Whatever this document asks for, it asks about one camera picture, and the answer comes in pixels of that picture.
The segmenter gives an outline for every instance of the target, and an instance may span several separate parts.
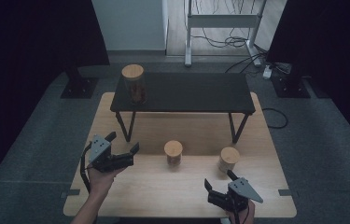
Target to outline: human arm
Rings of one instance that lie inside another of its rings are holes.
[[[255,209],[256,205],[251,200],[249,200],[248,207],[245,210],[238,213],[239,221],[241,222],[240,224],[253,224]],[[231,212],[227,212],[227,215],[230,215],[231,223],[235,224],[234,214]]]
[[[107,196],[114,177],[124,169],[113,172],[101,173],[88,166],[88,176],[90,178],[91,192],[87,201],[82,205],[71,224],[90,224],[96,219],[99,209]]]

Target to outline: black curtain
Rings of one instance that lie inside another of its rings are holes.
[[[350,124],[350,1],[287,0],[267,61],[311,76]]]
[[[109,64],[91,0],[0,0],[0,163],[65,63]]]

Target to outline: wooden cylinder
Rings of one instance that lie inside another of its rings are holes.
[[[139,64],[125,66],[121,73],[124,76],[125,87],[135,105],[143,104],[147,100],[146,83],[144,80],[145,70]]]
[[[183,152],[183,146],[178,141],[172,140],[165,144],[164,147],[168,164],[171,166],[177,166],[181,162],[181,153]]]
[[[221,172],[227,173],[228,170],[232,170],[235,167],[236,162],[241,159],[238,150],[233,147],[224,147],[221,150],[220,158],[218,161],[218,169]]]

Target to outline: white wall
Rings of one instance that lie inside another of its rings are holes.
[[[165,50],[166,0],[92,0],[107,50]]]

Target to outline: tripod base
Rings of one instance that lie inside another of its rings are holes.
[[[98,80],[97,77],[83,77],[79,83],[69,81],[62,92],[61,99],[90,99]]]
[[[289,88],[286,84],[286,79],[281,77],[271,77],[271,82],[276,91],[276,95],[280,98],[311,98],[302,80],[298,88]]]

